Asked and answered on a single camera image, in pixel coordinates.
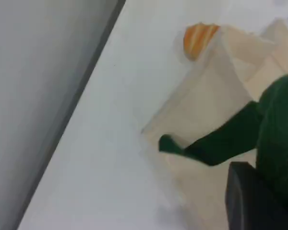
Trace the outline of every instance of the white table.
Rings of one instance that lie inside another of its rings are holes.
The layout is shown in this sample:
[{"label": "white table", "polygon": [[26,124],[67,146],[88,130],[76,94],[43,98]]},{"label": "white table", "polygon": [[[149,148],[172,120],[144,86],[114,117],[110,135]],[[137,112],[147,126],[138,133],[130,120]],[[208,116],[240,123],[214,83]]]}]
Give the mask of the white table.
[{"label": "white table", "polygon": [[[127,0],[19,230],[184,229],[140,131],[190,69],[185,26],[233,21],[259,29],[230,2]],[[275,7],[288,15],[288,3]]]}]

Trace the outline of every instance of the gray wall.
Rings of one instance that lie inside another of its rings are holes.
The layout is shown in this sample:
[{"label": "gray wall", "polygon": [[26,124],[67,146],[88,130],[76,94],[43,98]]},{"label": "gray wall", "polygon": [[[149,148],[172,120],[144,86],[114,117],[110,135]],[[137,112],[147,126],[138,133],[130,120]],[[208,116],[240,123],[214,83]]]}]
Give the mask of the gray wall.
[{"label": "gray wall", "polygon": [[0,230],[15,225],[115,0],[0,0]]}]

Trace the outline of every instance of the cream paper bag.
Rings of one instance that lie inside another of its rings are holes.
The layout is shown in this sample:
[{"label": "cream paper bag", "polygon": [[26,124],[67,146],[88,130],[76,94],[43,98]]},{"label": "cream paper bag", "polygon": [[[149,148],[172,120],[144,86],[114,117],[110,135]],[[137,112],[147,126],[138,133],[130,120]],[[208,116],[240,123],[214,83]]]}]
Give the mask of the cream paper bag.
[{"label": "cream paper bag", "polygon": [[[255,36],[222,26],[169,100],[143,133],[157,148],[163,134],[184,147],[230,119],[274,80],[288,73],[288,28],[276,20]],[[224,203],[229,162],[207,167],[172,154],[159,154],[185,200],[192,218],[204,229],[228,229]],[[234,160],[254,165],[255,152]]]},{"label": "cream paper bag", "polygon": [[272,41],[220,27],[143,133],[154,145],[163,134],[173,134],[189,145],[220,127],[254,99],[248,80],[274,48]]}]

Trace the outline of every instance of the green cloth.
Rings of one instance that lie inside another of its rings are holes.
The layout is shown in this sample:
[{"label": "green cloth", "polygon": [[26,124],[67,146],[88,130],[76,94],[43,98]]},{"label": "green cloth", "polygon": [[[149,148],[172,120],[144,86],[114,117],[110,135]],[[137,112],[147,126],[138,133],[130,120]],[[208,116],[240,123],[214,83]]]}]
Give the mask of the green cloth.
[{"label": "green cloth", "polygon": [[256,170],[288,208],[288,75],[278,79],[223,126],[181,148],[170,135],[159,140],[159,150],[207,165],[220,164],[257,148]]},{"label": "green cloth", "polygon": [[186,149],[177,145],[170,135],[163,135],[159,141],[159,151],[179,154],[213,166],[252,150],[256,147],[262,121],[256,108],[256,102],[248,103],[219,129]]}]

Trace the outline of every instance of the white surface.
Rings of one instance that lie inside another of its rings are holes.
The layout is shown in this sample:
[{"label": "white surface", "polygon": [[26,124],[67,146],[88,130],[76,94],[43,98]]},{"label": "white surface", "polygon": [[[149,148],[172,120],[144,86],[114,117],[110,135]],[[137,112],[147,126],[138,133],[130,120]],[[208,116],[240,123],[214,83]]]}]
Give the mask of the white surface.
[{"label": "white surface", "polygon": [[127,0],[19,230],[184,228],[139,133],[190,69],[181,51],[185,26],[244,25],[246,15],[231,7],[240,6]]},{"label": "white surface", "polygon": [[0,230],[19,221],[115,3],[0,0]]}]

